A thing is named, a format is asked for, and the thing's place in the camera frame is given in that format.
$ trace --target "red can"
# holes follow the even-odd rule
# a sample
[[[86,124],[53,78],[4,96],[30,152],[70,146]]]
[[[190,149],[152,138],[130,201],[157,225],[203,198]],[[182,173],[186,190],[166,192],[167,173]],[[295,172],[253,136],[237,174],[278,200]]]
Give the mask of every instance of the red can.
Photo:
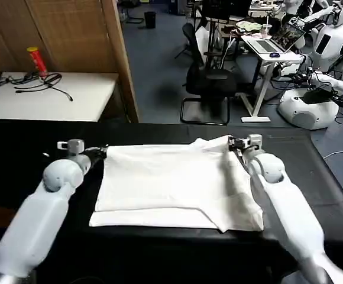
[[[40,52],[37,47],[29,47],[27,51],[30,53],[32,60],[35,63],[36,69],[39,71],[39,76],[44,78],[48,75],[46,65],[41,58]]]

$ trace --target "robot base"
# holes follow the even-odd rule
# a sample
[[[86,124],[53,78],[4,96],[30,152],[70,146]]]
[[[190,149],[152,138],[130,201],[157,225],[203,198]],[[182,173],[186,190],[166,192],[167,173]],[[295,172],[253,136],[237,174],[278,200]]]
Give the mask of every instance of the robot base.
[[[336,118],[339,106],[332,101],[306,104],[301,97],[307,89],[286,91],[278,106],[278,112],[289,123],[308,130],[328,127]]]

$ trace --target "white table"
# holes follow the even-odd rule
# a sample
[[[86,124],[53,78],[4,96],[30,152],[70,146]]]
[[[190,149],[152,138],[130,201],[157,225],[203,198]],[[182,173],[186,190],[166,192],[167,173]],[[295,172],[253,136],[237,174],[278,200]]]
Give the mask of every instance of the white table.
[[[300,63],[302,61],[302,56],[296,54],[292,51],[288,51],[286,53],[280,53],[280,57],[270,57],[269,54],[261,54],[258,53],[252,45],[249,44],[249,39],[254,39],[251,36],[245,35],[241,37],[242,40],[248,45],[248,47],[254,51],[254,53],[258,56],[259,60],[262,60],[264,63],[269,63],[267,67],[266,73],[264,75],[264,79],[261,86],[261,91],[257,96],[254,106],[252,106],[247,98],[247,95],[242,93],[241,99],[249,112],[249,117],[242,117],[242,122],[270,122],[269,117],[259,117],[258,113],[261,108],[261,104],[264,100],[267,88],[269,86],[271,76],[273,75],[273,70],[277,62],[292,62],[292,63]]]
[[[117,91],[118,75],[114,73],[61,73],[61,81],[55,85],[73,97],[54,89],[40,92],[15,93],[15,85],[0,86],[0,119],[98,121],[109,99]],[[24,73],[4,73],[7,78],[20,79]],[[17,87],[39,85],[35,80]]]

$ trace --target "white cloth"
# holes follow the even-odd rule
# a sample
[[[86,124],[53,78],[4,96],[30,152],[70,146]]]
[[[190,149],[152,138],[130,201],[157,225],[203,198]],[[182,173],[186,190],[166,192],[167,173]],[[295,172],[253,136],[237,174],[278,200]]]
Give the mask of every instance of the white cloth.
[[[90,226],[263,230],[250,177],[228,136],[190,145],[109,147]]]

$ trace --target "trash bin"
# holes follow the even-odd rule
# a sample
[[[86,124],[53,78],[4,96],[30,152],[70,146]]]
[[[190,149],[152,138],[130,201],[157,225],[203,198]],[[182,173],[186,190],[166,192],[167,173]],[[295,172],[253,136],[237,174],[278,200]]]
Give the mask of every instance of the trash bin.
[[[144,18],[147,28],[156,28],[156,12],[145,12]]]

